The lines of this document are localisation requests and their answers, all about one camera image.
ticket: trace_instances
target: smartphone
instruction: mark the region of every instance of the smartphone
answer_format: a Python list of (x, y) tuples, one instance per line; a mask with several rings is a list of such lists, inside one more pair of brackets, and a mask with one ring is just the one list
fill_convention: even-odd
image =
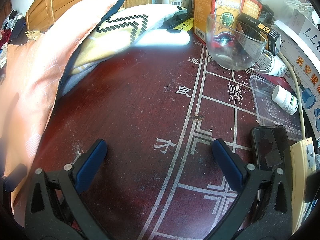
[[(284, 169), (284, 150), (289, 148), (287, 131), (282, 125), (258, 126), (251, 129), (251, 144), (254, 164), (263, 171)], [(257, 210), (264, 190), (260, 189), (253, 203), (253, 211)]]

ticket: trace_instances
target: cup handle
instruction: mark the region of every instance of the cup handle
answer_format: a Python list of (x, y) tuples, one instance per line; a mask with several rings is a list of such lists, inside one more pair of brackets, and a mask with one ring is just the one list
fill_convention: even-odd
[(255, 71), (257, 71), (258, 73), (268, 73), (271, 70), (273, 70), (274, 66), (275, 66), (275, 57), (271, 54), (270, 51), (268, 50), (264, 50), (262, 52), (262, 54), (260, 55), (258, 60), (261, 60), (261, 62), (264, 62), (263, 57), (265, 57), (264, 55), (266, 55), (267, 57), (269, 57), (271, 59), (271, 63), (269, 64), (269, 66), (263, 66), (263, 64), (258, 65), (257, 63), (254, 64), (253, 69)]

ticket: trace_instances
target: white pill bottle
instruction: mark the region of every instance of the white pill bottle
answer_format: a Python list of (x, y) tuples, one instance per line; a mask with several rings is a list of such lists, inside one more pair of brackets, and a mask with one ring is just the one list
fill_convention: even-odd
[(298, 109), (298, 100), (289, 91), (279, 85), (272, 93), (272, 100), (276, 102), (288, 114), (294, 114)]

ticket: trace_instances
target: barcode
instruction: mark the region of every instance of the barcode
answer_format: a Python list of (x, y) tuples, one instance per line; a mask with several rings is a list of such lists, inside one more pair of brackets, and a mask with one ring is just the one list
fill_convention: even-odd
[(199, 28), (196, 27), (196, 34), (200, 36), (204, 40), (204, 32), (201, 31)]
[(173, 5), (181, 5), (181, 2), (171, 2)]

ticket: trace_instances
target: metal rivet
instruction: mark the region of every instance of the metal rivet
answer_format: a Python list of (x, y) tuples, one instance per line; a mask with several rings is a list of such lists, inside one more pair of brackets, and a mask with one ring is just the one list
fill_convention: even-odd
[(248, 168), (249, 171), (254, 171), (255, 168), (256, 168), (256, 166), (254, 166), (254, 164), (252, 164), (252, 163), (249, 163), (249, 164), (247, 165), (247, 168)]
[(277, 168), (277, 173), (278, 173), (279, 175), (282, 175), (282, 174), (283, 174), (283, 169)]
[(41, 169), (41, 168), (38, 168), (38, 169), (36, 169), (36, 171), (35, 171), (35, 173), (36, 173), (37, 175), (39, 175), (41, 172), (42, 172), (42, 169)]
[(64, 169), (65, 171), (70, 171), (70, 170), (72, 169), (72, 164), (68, 163), (68, 164), (64, 165), (64, 166), (63, 166), (63, 169)]

